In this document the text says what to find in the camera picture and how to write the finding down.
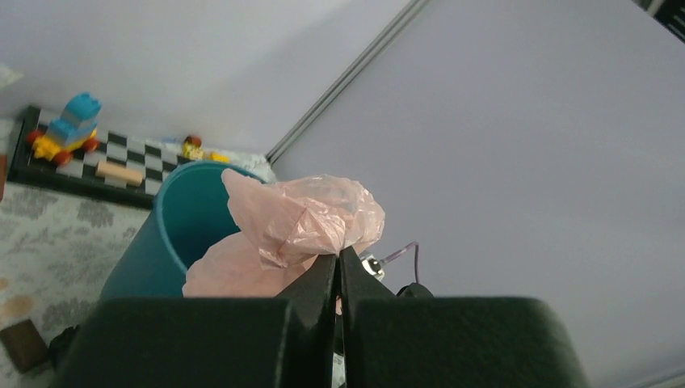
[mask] light purple wall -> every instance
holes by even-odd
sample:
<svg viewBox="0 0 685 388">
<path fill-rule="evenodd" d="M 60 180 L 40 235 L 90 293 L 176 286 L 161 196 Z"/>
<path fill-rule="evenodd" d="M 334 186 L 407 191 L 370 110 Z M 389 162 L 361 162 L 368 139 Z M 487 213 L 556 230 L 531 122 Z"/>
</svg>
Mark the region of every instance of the light purple wall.
<svg viewBox="0 0 685 388">
<path fill-rule="evenodd" d="M 438 294 L 544 299 L 593 386 L 631 386 L 685 368 L 683 64 L 629 1 L 433 0 L 275 169 L 358 179 L 376 255 L 417 239 Z"/>
</svg>

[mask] red toy wheel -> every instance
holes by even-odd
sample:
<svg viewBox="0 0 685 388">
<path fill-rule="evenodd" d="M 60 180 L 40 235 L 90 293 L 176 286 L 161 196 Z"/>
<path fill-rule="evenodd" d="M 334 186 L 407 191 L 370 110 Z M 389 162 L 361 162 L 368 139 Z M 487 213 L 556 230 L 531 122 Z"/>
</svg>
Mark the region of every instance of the red toy wheel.
<svg viewBox="0 0 685 388">
<path fill-rule="evenodd" d="M 186 137 L 186 141 L 184 141 L 184 143 L 192 144 L 195 147 L 202 146 L 202 140 L 199 137 L 193 135 L 189 135 L 188 137 Z"/>
<path fill-rule="evenodd" d="M 69 164 L 73 157 L 74 156 L 72 156 L 69 151 L 60 151 L 53 157 L 53 163 L 55 163 L 58 167 L 62 167 L 66 164 Z"/>
<path fill-rule="evenodd" d="M 35 143 L 36 140 L 43 135 L 44 134 L 41 131 L 34 129 L 28 134 L 28 136 L 26 136 L 26 143 L 30 146 L 33 146 L 33 143 Z"/>
<path fill-rule="evenodd" d="M 84 151 L 86 152 L 93 152 L 98 149 L 98 146 L 100 145 L 100 142 L 98 139 L 90 138 L 86 141 L 83 142 L 83 145 L 81 145 L 81 148 L 83 148 Z"/>
</svg>

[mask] cable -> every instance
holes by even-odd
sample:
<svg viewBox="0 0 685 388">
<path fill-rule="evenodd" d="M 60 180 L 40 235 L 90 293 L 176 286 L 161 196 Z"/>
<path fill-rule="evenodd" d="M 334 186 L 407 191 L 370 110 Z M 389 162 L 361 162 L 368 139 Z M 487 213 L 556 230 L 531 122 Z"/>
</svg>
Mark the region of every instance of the cable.
<svg viewBox="0 0 685 388">
<path fill-rule="evenodd" d="M 380 260 L 378 263 L 380 264 L 381 267 L 384 267 L 386 264 L 388 264 L 391 261 L 395 260 L 396 258 L 404 255 L 411 247 L 414 247 L 414 279 L 416 280 L 416 283 L 419 283 L 419 281 L 418 281 L 418 242 L 416 242 L 416 241 L 410 242 L 409 244 L 407 244 L 406 247 L 404 247 L 401 250 L 391 254 L 390 256 L 386 257 L 385 259 Z"/>
</svg>

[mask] blue toy figure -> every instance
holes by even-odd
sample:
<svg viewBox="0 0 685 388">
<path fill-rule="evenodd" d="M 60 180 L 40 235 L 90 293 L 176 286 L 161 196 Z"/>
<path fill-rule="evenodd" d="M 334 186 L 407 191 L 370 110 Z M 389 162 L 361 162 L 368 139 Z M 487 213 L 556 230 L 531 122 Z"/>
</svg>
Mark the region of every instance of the blue toy figure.
<svg viewBox="0 0 685 388">
<path fill-rule="evenodd" d="M 48 130 L 28 134 L 27 143 L 36 158 L 46 158 L 58 166 L 72 159 L 71 152 L 82 148 L 92 152 L 99 146 L 95 139 L 98 113 L 102 105 L 90 93 L 81 93 L 66 104 L 59 119 L 50 121 Z"/>
</svg>

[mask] wooden block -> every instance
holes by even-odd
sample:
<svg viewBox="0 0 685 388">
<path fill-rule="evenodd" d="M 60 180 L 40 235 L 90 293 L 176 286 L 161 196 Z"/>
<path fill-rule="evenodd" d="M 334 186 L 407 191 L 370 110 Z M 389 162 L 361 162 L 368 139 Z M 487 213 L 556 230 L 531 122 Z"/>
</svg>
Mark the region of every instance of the wooden block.
<svg viewBox="0 0 685 388">
<path fill-rule="evenodd" d="M 2 329 L 0 340 L 20 373 L 26 373 L 49 359 L 48 347 L 30 319 Z"/>
<path fill-rule="evenodd" d="M 143 174 L 139 171 L 131 170 L 114 163 L 108 163 L 103 160 L 98 162 L 98 168 L 95 170 L 97 176 L 104 176 L 110 178 L 121 179 L 126 183 L 140 186 L 143 182 Z"/>
<path fill-rule="evenodd" d="M 5 196 L 5 182 L 7 181 L 7 155 L 0 155 L 0 200 Z"/>
</svg>

